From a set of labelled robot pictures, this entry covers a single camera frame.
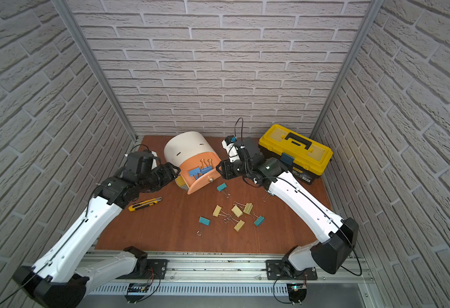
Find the blue binder clip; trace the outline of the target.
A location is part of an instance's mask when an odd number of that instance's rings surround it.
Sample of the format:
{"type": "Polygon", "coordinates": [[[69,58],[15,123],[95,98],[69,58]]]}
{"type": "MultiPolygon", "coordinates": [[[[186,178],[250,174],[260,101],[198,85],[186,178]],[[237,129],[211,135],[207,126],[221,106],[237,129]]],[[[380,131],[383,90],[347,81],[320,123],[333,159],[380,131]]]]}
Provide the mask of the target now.
{"type": "Polygon", "coordinates": [[[200,178],[203,175],[202,169],[200,167],[191,169],[188,172],[190,177],[194,177],[195,179],[200,178]]]}
{"type": "Polygon", "coordinates": [[[201,159],[200,174],[204,175],[213,169],[212,159],[201,159]]]}
{"type": "Polygon", "coordinates": [[[196,180],[205,175],[206,173],[210,172],[213,169],[212,166],[209,166],[204,161],[202,161],[202,164],[199,167],[196,167],[192,170],[190,170],[188,173],[191,177],[195,178],[196,180]]]}

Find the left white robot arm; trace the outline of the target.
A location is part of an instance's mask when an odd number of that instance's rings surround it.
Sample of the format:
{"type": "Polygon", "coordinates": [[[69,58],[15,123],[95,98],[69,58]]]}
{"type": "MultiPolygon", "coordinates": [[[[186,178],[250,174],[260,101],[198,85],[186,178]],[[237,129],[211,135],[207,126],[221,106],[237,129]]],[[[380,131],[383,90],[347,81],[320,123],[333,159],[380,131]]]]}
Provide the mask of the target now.
{"type": "Polygon", "coordinates": [[[77,307],[86,295],[113,279],[149,273],[147,253],[134,246],[91,266],[83,257],[102,231],[142,193],[174,181],[180,168],[162,163],[149,150],[127,154],[124,166],[92,191],[85,210],[61,239],[32,266],[21,266],[13,280],[42,307],[77,307]]]}

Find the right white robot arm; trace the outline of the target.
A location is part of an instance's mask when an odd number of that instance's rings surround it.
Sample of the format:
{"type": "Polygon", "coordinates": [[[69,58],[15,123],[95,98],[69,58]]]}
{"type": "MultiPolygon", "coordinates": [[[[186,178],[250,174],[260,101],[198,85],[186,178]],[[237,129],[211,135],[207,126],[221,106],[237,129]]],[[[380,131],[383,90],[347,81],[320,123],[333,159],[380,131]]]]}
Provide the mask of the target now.
{"type": "Polygon", "coordinates": [[[354,253],[359,225],[353,218],[342,218],[308,192],[275,158],[255,167],[242,161],[221,161],[216,170],[229,180],[243,177],[252,180],[268,194],[278,197],[303,220],[315,235],[315,244],[297,246],[286,254],[284,269],[301,272],[314,266],[334,275],[354,253]]]}

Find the yellow drawer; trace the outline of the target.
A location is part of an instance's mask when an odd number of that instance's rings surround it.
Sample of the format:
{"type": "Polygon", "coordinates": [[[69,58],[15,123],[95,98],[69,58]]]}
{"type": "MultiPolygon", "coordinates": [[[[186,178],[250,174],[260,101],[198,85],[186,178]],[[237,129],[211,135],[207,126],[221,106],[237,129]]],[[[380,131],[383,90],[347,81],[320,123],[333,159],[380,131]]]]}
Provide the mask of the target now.
{"type": "Polygon", "coordinates": [[[188,186],[187,186],[184,178],[182,177],[182,175],[179,175],[175,179],[175,182],[176,182],[177,186],[180,187],[181,189],[188,190],[188,186]]]}

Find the orange top drawer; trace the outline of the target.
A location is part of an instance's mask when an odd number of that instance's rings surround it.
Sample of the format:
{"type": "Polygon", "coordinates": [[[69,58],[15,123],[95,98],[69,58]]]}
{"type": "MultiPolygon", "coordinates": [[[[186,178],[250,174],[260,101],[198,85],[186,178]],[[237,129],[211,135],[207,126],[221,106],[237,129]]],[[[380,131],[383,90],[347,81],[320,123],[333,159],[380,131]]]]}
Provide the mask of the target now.
{"type": "Polygon", "coordinates": [[[191,195],[204,186],[217,181],[221,177],[216,170],[219,162],[218,155],[211,152],[195,155],[185,160],[179,166],[181,173],[176,179],[177,185],[191,195]]]}

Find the yellow binder clip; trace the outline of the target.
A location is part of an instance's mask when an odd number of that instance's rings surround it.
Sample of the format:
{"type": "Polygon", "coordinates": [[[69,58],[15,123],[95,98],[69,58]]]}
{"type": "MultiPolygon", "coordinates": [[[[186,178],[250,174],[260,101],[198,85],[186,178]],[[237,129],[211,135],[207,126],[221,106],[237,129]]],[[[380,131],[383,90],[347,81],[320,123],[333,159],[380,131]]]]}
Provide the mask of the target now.
{"type": "Polygon", "coordinates": [[[241,217],[241,216],[243,215],[242,210],[241,210],[237,205],[235,205],[235,206],[231,209],[231,211],[232,211],[232,213],[233,213],[237,218],[239,218],[239,217],[241,217]]]}
{"type": "Polygon", "coordinates": [[[231,216],[227,217],[224,219],[225,223],[234,223],[234,230],[236,232],[239,232],[241,230],[241,228],[245,225],[245,222],[243,220],[237,220],[231,216]]]}
{"type": "Polygon", "coordinates": [[[237,201],[235,201],[234,203],[234,206],[237,206],[243,213],[245,213],[245,214],[251,214],[252,213],[252,210],[253,210],[253,207],[254,207],[254,205],[253,205],[253,203],[246,203],[246,204],[241,204],[241,203],[238,203],[237,201]]]}
{"type": "Polygon", "coordinates": [[[222,210],[222,207],[219,206],[219,205],[217,205],[217,206],[215,207],[215,209],[214,209],[212,215],[213,215],[214,217],[223,216],[223,217],[225,217],[225,218],[227,218],[227,217],[229,216],[229,214],[225,213],[225,212],[222,210]]]}

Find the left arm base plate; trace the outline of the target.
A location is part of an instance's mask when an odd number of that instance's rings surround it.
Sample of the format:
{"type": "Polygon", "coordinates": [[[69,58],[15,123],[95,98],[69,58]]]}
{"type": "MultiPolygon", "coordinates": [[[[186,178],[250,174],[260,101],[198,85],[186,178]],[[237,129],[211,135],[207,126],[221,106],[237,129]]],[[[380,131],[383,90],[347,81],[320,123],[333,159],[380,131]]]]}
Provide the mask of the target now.
{"type": "Polygon", "coordinates": [[[134,279],[164,279],[168,267],[168,259],[144,259],[136,263],[132,273],[134,279]]]}

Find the white round drawer cabinet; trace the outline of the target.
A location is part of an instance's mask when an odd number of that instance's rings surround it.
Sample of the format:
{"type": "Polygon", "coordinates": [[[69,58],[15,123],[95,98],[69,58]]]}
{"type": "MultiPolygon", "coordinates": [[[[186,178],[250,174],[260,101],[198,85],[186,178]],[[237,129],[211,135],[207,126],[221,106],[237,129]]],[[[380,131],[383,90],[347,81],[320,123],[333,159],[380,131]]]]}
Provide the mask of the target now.
{"type": "Polygon", "coordinates": [[[165,160],[179,167],[185,160],[215,150],[199,132],[185,132],[173,137],[164,148],[165,160]]]}

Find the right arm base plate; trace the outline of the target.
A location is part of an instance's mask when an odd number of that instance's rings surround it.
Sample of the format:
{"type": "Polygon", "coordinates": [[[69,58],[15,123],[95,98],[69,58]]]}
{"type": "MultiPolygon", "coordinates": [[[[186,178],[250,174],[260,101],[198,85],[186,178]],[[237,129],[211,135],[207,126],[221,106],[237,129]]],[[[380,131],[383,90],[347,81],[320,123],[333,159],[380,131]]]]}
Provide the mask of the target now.
{"type": "Polygon", "coordinates": [[[289,263],[282,260],[270,259],[265,262],[265,269],[267,279],[270,281],[276,280],[304,280],[316,281],[318,275],[315,268],[307,268],[302,271],[295,269],[289,263]]]}

